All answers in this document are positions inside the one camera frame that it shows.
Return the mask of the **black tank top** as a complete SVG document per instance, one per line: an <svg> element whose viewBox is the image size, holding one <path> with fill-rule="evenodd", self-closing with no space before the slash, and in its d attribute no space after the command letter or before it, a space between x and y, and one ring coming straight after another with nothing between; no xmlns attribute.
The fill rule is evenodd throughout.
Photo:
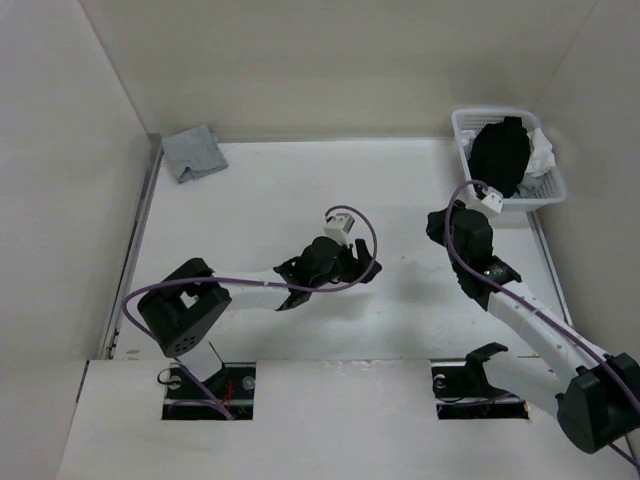
<svg viewBox="0 0 640 480"><path fill-rule="evenodd" d="M530 153L522 119L505 117L485 125L474 139L468 161L470 175L511 198L524 178Z"/></svg>

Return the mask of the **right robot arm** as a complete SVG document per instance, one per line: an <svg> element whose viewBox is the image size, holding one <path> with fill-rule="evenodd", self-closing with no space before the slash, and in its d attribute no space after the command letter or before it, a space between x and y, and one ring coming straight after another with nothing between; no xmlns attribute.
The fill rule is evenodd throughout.
<svg viewBox="0 0 640 480"><path fill-rule="evenodd" d="M443 246L464 294L514 331L544 362L531 367L487 344L466 357L464 384L483 396L497 388L554 417L579 450L593 454L639 427L639 364L612 355L558 319L493 252L487 217L461 201L427 216L426 234Z"/></svg>

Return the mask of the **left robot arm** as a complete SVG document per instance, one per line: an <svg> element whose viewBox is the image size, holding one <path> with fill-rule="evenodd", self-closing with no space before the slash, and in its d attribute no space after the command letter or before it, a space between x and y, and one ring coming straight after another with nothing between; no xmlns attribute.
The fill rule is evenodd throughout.
<svg viewBox="0 0 640 480"><path fill-rule="evenodd" d="M192 389L210 399L223 390L225 376L222 361L200 344L224 313L290 311L317 290L367 284L381 271L363 239L350 245L319 236L300 255L259 273L255 285L215 282L213 269L192 258L165 279L164 287L145 293L137 310L163 355L185 364Z"/></svg>

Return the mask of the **folded grey tank top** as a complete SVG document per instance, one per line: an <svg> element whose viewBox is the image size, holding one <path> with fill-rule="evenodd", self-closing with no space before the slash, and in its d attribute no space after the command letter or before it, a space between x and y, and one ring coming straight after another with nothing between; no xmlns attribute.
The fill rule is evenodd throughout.
<svg viewBox="0 0 640 480"><path fill-rule="evenodd" d="M168 169L179 184L203 178L228 167L217 136L206 124L163 137L161 144Z"/></svg>

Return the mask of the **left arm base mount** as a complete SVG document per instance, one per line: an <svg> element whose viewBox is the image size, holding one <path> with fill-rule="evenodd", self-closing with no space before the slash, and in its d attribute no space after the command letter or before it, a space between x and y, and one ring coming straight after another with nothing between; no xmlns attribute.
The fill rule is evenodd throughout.
<svg viewBox="0 0 640 480"><path fill-rule="evenodd" d="M168 421L248 421L254 417L257 365L227 363L198 386L177 365L161 370L162 419Z"/></svg>

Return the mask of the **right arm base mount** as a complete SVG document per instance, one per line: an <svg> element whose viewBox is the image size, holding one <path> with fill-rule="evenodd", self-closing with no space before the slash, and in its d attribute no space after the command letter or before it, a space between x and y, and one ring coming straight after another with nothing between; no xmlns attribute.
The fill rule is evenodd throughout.
<svg viewBox="0 0 640 480"><path fill-rule="evenodd" d="M432 390L439 420L528 420L527 403L510 392L491 386L484 364L508 349L492 342L463 360L436 361L431 366Z"/></svg>

